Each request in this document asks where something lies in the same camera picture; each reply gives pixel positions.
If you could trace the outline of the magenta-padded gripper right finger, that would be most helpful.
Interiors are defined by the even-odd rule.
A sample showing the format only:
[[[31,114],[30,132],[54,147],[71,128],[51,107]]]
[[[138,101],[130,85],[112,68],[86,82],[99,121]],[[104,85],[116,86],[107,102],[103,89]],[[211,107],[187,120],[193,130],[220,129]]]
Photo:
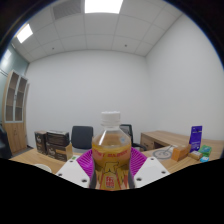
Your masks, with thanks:
[[[130,189],[141,188],[169,175],[168,170],[155,157],[146,157],[135,148],[131,149],[128,184]]]

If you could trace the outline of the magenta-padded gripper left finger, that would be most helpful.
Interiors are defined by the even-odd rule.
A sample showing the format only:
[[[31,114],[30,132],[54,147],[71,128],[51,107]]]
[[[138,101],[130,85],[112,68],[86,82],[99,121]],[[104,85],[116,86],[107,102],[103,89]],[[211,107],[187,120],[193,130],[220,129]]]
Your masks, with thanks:
[[[80,156],[73,155],[56,175],[83,188],[94,189],[96,174],[92,151],[88,150]]]

